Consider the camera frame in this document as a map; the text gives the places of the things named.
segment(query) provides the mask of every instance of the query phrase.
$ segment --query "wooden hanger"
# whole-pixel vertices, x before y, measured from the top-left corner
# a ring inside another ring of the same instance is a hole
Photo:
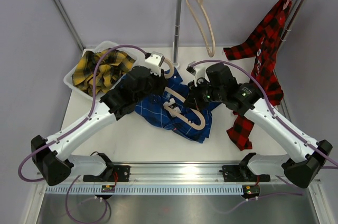
[[[174,90],[172,90],[168,87],[165,87],[164,90],[167,91],[169,94],[173,95],[174,97],[176,97],[181,102],[185,101],[185,98],[183,96],[181,96],[179,93],[177,93],[176,91],[174,91]],[[196,114],[196,116],[198,116],[198,118],[200,119],[201,123],[199,125],[189,121],[186,117],[184,117],[182,114],[174,111],[169,106],[163,105],[163,107],[164,107],[165,110],[169,111],[171,114],[174,114],[180,120],[182,120],[183,122],[185,122],[186,124],[188,124],[189,126],[191,126],[192,128],[194,128],[196,130],[202,130],[205,127],[205,119],[204,119],[203,115],[197,110],[191,109]]]
[[[169,66],[169,73],[165,74],[164,77],[166,79],[171,78],[174,75],[175,69],[174,66],[172,64],[172,62],[169,59],[164,59],[164,63],[166,63]],[[177,93],[176,91],[166,87],[165,91],[167,91],[169,94],[173,95],[174,97],[176,97],[178,100],[180,100],[181,102],[185,101],[185,98],[183,96],[181,96],[179,93]],[[163,105],[164,109],[169,111],[169,113],[174,114],[176,117],[178,117],[180,120],[182,120],[183,122],[187,123],[189,126],[191,126],[192,128],[196,129],[196,130],[202,130],[205,127],[205,118],[203,117],[203,115],[194,109],[191,109],[200,119],[200,124],[197,125],[191,121],[189,121],[186,117],[184,117],[183,115],[181,115],[180,113],[174,111],[172,108]]]
[[[210,46],[209,46],[208,40],[207,40],[207,38],[205,36],[205,32],[204,32],[204,30],[202,28],[201,22],[199,21],[197,15],[195,13],[195,11],[191,7],[191,5],[189,3],[189,0],[185,0],[186,5],[188,6],[188,8],[189,8],[189,10],[190,10],[190,12],[192,14],[192,16],[194,17],[194,19],[196,21],[197,26],[199,27],[199,30],[200,30],[200,32],[202,34],[202,37],[203,37],[203,40],[204,40],[204,43],[205,43],[205,47],[206,47],[206,51],[208,52],[209,57],[213,57],[214,54],[215,54],[215,46],[216,46],[216,44],[215,44],[215,37],[213,35],[211,23],[210,23],[208,14],[206,13],[206,11],[204,9],[203,0],[196,0],[196,1],[197,1],[198,5],[199,5],[199,7],[200,7],[200,9],[201,9],[201,11],[203,13],[203,16],[204,16],[204,18],[206,20],[206,23],[208,25],[208,29],[209,29],[209,32],[210,32],[210,35],[211,35],[211,40],[212,40],[212,50],[210,50]]]

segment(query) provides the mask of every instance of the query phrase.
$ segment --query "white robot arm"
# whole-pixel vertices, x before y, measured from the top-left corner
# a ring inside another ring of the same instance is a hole
[[[190,92],[184,103],[187,107],[199,110],[209,102],[224,103],[240,116],[259,125],[286,151],[287,154],[281,156],[248,154],[239,164],[244,177],[250,174],[285,176],[301,188],[308,187],[326,161],[310,146],[315,146],[327,156],[332,150],[328,141],[318,142],[303,133],[276,109],[272,108],[271,112],[271,107],[262,99],[262,93],[255,84],[237,84],[229,67],[223,63],[214,64],[206,70],[201,66],[188,67],[187,70],[195,75],[195,80],[189,83]]]
[[[38,135],[31,140],[32,152],[56,141],[33,156],[34,164],[48,185],[59,184],[70,175],[91,175],[98,181],[108,181],[112,177],[114,165],[105,154],[77,156],[71,153],[97,131],[134,111],[136,104],[146,96],[161,95],[167,85],[166,76],[161,70],[164,60],[162,54],[149,54],[145,67],[133,67],[114,89],[108,91],[100,102],[95,103],[90,117],[86,113],[67,128],[46,139]],[[172,75],[174,69],[172,66],[170,68],[169,74]]]

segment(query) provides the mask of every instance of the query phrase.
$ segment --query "red flannel shirt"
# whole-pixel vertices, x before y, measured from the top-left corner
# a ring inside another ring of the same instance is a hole
[[[283,10],[286,1],[279,0],[243,44],[224,48],[229,60],[256,56],[251,75],[264,88],[272,105],[279,105],[284,96],[273,69],[280,45],[280,36],[291,7],[291,3],[289,3],[287,8]],[[252,121],[238,116],[233,127],[227,130],[230,139],[241,151],[252,149],[249,135],[253,127]]]

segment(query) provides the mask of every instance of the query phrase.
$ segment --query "white plastic basket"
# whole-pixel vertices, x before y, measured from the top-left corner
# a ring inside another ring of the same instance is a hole
[[[108,48],[113,48],[115,46],[118,46],[117,43],[113,43],[110,41],[104,41],[102,43],[100,43],[96,48],[92,49],[92,51],[95,52],[101,52],[105,49]],[[137,66],[139,64],[139,56],[136,54],[136,50],[133,48],[120,48],[120,51],[125,51],[128,53],[128,55],[130,57],[132,57],[135,60],[135,63],[133,64],[134,66]],[[72,80],[72,75],[75,72],[76,66],[70,70],[69,73],[67,73],[67,75],[63,78],[63,82],[69,87],[71,88],[73,91],[79,93],[80,95],[82,95],[83,97],[92,100],[93,97],[84,93],[83,91],[81,91],[80,89],[78,89],[76,86],[73,86],[73,80]],[[100,92],[99,94],[96,95],[96,100],[100,100],[100,98],[104,95],[104,93]]]

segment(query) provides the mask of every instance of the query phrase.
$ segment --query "white tabletop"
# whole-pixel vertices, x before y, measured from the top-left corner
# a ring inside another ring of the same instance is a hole
[[[157,51],[171,58],[172,48],[145,48],[145,51]],[[179,49],[179,73],[184,83],[193,80],[193,76],[185,69],[192,61],[208,59],[203,47],[182,47]],[[216,49],[213,59],[227,60],[222,48]],[[254,58],[233,61],[248,72],[254,65]],[[248,77],[240,71],[231,68],[238,82],[247,82]],[[72,92],[62,128],[69,126],[91,106],[91,101]],[[229,139],[226,132],[231,128],[235,116],[225,105],[220,105],[212,111],[213,121],[210,137],[203,144],[185,139],[178,134],[157,128],[149,124],[137,113],[124,116],[118,122],[102,129],[85,143],[79,146],[74,154],[89,155],[93,151],[105,153],[116,162],[205,162],[205,161],[239,161],[249,152],[262,155],[280,155],[286,152],[259,126],[254,126],[250,140],[252,150],[239,151]]]

